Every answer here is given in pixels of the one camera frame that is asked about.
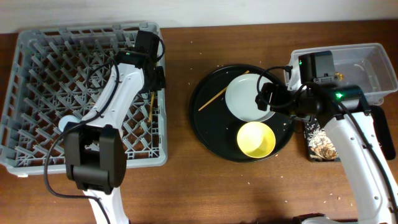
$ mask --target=yellow object in bin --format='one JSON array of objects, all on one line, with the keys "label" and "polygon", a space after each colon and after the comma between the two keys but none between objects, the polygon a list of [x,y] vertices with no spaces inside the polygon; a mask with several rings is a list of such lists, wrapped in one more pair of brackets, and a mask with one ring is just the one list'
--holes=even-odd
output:
[{"label": "yellow object in bin", "polygon": [[261,122],[249,122],[241,127],[236,136],[238,146],[251,158],[268,156],[275,148],[275,134],[268,125]]}]

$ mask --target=gray plastic dish rack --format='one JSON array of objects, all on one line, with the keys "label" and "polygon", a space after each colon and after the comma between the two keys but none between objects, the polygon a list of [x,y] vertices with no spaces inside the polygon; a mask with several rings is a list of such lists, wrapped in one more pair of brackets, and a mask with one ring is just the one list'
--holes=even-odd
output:
[{"label": "gray plastic dish rack", "polygon": [[[60,118],[82,118],[101,94],[85,88],[87,74],[119,50],[132,47],[138,30],[162,38],[152,22],[21,32],[1,117],[0,164],[19,177],[43,174],[48,149],[61,133]],[[159,63],[165,66],[164,57]],[[102,85],[109,72],[103,68],[93,78]],[[127,168],[161,166],[167,160],[164,89],[155,94],[152,122],[147,123],[150,98],[150,93],[137,95],[123,123]],[[90,147],[98,150],[94,144]],[[51,156],[50,174],[65,172],[63,155],[61,142]]]}]

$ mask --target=white plate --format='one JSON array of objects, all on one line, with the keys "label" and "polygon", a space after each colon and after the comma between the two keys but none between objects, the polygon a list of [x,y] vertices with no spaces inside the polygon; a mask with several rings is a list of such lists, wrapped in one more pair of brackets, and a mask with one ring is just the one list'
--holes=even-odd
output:
[{"label": "white plate", "polygon": [[[257,109],[255,99],[259,77],[258,74],[240,75],[232,80],[226,89],[225,101],[228,109],[235,117],[243,121],[265,121],[275,113],[269,111],[269,106],[267,111]],[[268,78],[263,77],[260,81],[260,89],[264,83],[270,82]]]}]

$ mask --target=wooden table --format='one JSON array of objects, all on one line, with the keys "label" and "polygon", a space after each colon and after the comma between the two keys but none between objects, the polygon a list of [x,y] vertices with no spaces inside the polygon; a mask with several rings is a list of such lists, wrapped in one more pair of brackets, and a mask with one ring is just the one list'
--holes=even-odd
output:
[{"label": "wooden table", "polygon": [[[398,21],[181,28],[162,29],[162,33],[167,46],[169,160],[162,167],[127,170],[121,191],[124,210],[133,223],[275,223],[315,212],[332,219],[357,217],[343,166],[309,162],[302,135],[294,134],[278,157],[252,164],[226,161],[196,139],[188,120],[188,102],[198,82],[218,65],[285,65],[295,49],[379,42],[397,69]],[[0,35],[2,96],[16,37]],[[382,105],[396,147],[397,97],[398,93],[389,95]],[[398,179],[398,160],[389,165]],[[50,181],[59,192],[81,194],[65,174],[51,175]],[[3,166],[0,220],[95,222],[87,200],[54,197],[47,192],[42,175],[17,178]]]}]

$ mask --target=green light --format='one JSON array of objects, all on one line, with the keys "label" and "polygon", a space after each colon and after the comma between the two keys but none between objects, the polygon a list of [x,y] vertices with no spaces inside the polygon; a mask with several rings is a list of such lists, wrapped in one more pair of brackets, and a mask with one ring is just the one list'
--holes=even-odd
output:
[{"label": "green light", "polygon": [[338,98],[338,99],[340,99],[341,97],[343,97],[344,95],[343,94],[341,94],[341,93],[336,93],[336,97]]}]

